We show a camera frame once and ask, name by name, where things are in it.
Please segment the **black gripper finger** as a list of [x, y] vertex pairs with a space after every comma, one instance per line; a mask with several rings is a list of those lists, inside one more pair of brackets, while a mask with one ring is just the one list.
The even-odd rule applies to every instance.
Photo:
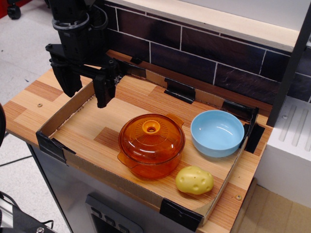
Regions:
[[75, 74], [70, 67], [59, 67], [52, 65], [56, 79], [58, 80], [64, 93], [73, 97], [82, 88], [80, 75]]
[[115, 77], [107, 69], [100, 69], [94, 78], [94, 91], [98, 108], [104, 108], [115, 97]]

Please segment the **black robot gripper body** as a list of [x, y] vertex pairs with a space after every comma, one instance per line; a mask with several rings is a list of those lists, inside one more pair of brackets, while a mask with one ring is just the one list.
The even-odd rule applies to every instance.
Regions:
[[52, 19], [60, 44], [48, 44], [51, 65], [70, 67], [81, 76], [94, 80], [100, 69], [107, 69], [119, 76], [117, 61], [107, 52], [106, 28], [108, 16], [104, 11], [57, 12]]

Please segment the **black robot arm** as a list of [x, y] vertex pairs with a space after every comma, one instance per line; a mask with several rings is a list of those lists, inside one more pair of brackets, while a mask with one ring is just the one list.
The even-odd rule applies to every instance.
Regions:
[[97, 106], [114, 98], [118, 63], [109, 57], [105, 30], [108, 16], [94, 0], [51, 0], [52, 25], [60, 44], [49, 44], [50, 63], [64, 93], [73, 97], [82, 88], [81, 77], [92, 79]]

